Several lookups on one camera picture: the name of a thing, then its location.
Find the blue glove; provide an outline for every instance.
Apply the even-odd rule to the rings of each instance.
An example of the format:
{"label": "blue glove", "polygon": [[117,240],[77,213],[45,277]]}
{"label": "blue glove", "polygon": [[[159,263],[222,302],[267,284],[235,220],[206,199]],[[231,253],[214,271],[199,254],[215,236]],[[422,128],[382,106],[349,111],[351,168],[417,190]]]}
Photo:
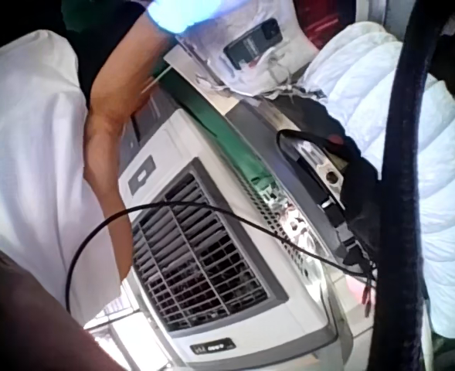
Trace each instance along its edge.
{"label": "blue glove", "polygon": [[249,0],[155,0],[148,14],[163,29],[182,33],[188,27],[226,14]]}

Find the air vent louver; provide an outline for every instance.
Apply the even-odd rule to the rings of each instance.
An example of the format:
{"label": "air vent louver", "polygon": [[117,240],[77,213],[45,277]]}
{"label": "air vent louver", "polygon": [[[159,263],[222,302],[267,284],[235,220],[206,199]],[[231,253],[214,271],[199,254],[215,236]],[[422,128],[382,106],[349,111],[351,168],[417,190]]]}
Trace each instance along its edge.
{"label": "air vent louver", "polygon": [[[191,173],[162,199],[209,202]],[[222,220],[207,209],[152,210],[137,218],[133,235],[134,268],[170,332],[228,317],[268,298]]]}

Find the forearm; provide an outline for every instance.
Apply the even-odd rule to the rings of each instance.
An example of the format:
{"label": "forearm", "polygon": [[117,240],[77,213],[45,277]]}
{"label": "forearm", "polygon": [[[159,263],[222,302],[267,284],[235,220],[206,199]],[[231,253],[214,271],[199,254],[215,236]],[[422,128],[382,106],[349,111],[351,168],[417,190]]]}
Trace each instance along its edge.
{"label": "forearm", "polygon": [[[141,92],[150,83],[157,58],[168,45],[168,35],[143,15],[117,45],[95,79],[85,123],[84,177],[100,203],[104,217],[122,209],[119,193],[121,133],[130,116],[147,99]],[[126,278],[132,259],[128,217],[109,225],[117,269]]]}
{"label": "forearm", "polygon": [[148,98],[149,91],[142,92],[169,40],[145,13],[111,53],[93,82],[89,105],[90,113],[106,118],[106,130],[121,133]]}

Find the black phone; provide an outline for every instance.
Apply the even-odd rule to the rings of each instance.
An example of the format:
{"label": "black phone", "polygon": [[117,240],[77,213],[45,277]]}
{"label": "black phone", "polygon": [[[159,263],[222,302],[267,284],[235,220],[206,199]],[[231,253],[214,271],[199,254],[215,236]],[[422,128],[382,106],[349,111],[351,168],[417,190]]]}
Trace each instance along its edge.
{"label": "black phone", "polygon": [[241,70],[241,63],[252,62],[282,39],[279,23],[270,18],[231,42],[224,48],[224,53],[234,68]]}

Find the white flexible duct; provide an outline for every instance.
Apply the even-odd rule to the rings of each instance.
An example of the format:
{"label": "white flexible duct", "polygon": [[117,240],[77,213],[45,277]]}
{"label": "white flexible duct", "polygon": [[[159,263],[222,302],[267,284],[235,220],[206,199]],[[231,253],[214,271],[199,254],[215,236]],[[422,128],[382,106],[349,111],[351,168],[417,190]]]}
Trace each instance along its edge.
{"label": "white flexible duct", "polygon": [[[300,86],[322,103],[381,172],[390,92],[402,43],[376,24],[356,23],[314,59]],[[428,76],[419,120],[419,217],[433,331],[455,338],[455,100]]]}

